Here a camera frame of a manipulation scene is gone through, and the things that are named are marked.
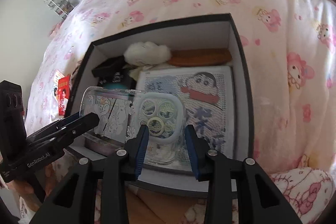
camera lens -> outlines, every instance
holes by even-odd
[[[12,103],[11,97],[9,96],[9,94],[6,95],[6,104],[7,107],[10,107]]]
[[[13,94],[13,106],[16,107],[17,106],[17,97],[15,94]]]

wall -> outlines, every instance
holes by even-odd
[[[43,1],[0,0],[0,81],[21,85],[25,106],[50,43],[48,33],[60,21]]]

pink patterned bedsheet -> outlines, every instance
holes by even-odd
[[[254,158],[268,172],[335,161],[336,6],[331,0],[82,0],[48,46],[31,87],[28,134],[59,119],[57,70],[72,73],[90,42],[153,22],[231,13],[252,86]]]

wooden comb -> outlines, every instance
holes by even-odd
[[[226,48],[203,48],[172,51],[167,63],[177,67],[198,67],[220,65],[231,60],[232,56]]]

red item on shelf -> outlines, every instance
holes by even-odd
[[[65,115],[68,100],[70,98],[70,75],[58,80],[58,114]]]

